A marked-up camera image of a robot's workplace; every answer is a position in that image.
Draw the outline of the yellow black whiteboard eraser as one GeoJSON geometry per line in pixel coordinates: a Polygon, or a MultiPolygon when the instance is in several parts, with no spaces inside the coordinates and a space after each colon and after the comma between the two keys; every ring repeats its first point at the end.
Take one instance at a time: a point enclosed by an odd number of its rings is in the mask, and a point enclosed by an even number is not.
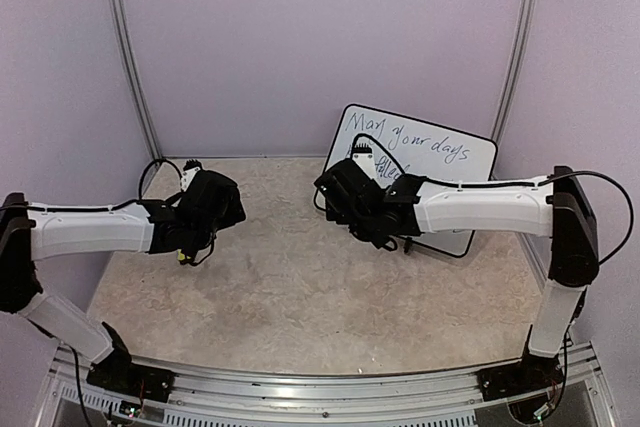
{"type": "Polygon", "coordinates": [[[177,251],[177,260],[181,265],[186,265],[189,262],[189,258],[181,251],[177,251]]]}

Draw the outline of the white whiteboard with black frame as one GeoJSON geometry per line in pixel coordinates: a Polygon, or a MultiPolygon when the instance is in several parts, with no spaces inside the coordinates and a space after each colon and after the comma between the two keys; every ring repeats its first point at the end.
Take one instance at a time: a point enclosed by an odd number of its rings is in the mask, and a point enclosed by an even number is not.
{"type": "Polygon", "coordinates": [[[341,116],[324,167],[350,154],[358,133],[372,148],[378,183],[390,185],[402,171],[446,181],[490,179],[498,147],[490,139],[373,107],[351,104],[341,116]]]}

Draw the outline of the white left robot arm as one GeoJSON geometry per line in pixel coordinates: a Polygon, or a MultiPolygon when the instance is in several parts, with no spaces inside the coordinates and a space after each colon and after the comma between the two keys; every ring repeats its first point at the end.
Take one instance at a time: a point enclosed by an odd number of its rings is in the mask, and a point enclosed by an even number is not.
{"type": "Polygon", "coordinates": [[[12,193],[1,207],[1,310],[73,348],[118,391],[133,390],[140,371],[119,334],[46,292],[37,262],[84,253],[176,252],[181,264],[196,265],[201,251],[213,249],[219,231],[245,219],[237,183],[199,166],[183,172],[180,191],[166,200],[54,206],[12,193]]]}

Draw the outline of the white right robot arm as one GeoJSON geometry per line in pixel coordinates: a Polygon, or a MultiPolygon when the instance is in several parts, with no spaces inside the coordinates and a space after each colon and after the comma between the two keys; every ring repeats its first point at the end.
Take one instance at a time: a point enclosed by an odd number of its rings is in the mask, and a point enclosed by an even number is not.
{"type": "Polygon", "coordinates": [[[535,389],[551,371],[586,288],[599,273],[597,223],[574,171],[551,176],[464,184],[402,174],[387,187],[362,163],[343,159],[314,182],[326,218],[347,226],[358,240],[390,249],[394,237],[449,231],[499,231],[545,237],[551,261],[527,352],[511,380],[535,389]]]}

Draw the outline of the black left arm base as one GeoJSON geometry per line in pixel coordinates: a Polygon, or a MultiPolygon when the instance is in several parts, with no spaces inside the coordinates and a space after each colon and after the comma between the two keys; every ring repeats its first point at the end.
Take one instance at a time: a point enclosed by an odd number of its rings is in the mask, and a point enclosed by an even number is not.
{"type": "Polygon", "coordinates": [[[167,403],[174,386],[175,373],[134,362],[116,330],[106,322],[102,323],[102,327],[111,340],[112,351],[104,360],[91,364],[87,383],[135,398],[130,407],[121,408],[122,413],[129,417],[140,417],[146,401],[167,403]]]}

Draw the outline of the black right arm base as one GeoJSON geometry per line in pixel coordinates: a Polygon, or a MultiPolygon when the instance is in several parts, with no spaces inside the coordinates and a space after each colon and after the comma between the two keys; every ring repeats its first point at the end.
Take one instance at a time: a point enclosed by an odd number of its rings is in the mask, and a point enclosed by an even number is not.
{"type": "Polygon", "coordinates": [[[566,390],[566,340],[554,357],[536,356],[525,346],[519,360],[479,370],[476,378],[482,400],[504,400],[517,423],[542,426],[557,410],[566,390]]]}

